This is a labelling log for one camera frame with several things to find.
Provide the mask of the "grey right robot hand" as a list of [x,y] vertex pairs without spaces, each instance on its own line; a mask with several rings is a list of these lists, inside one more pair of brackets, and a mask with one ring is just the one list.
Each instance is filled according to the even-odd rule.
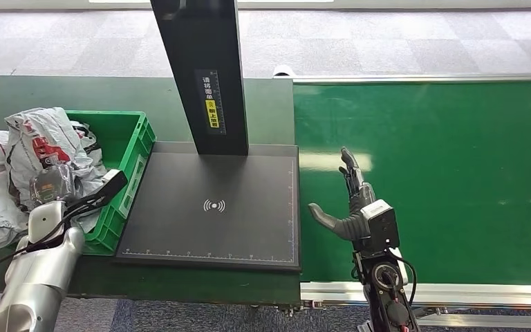
[[349,215],[338,219],[325,213],[316,203],[309,203],[308,209],[316,222],[339,238],[357,241],[371,236],[369,223],[363,217],[361,210],[376,201],[376,196],[372,185],[364,180],[356,157],[348,148],[341,148],[341,159],[345,166],[340,166],[339,171],[346,183]]

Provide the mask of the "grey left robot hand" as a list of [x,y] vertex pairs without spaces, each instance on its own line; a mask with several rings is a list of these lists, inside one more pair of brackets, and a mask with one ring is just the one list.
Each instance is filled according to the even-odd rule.
[[30,199],[35,207],[53,201],[70,202],[76,197],[75,175],[68,164],[43,169],[30,180]]

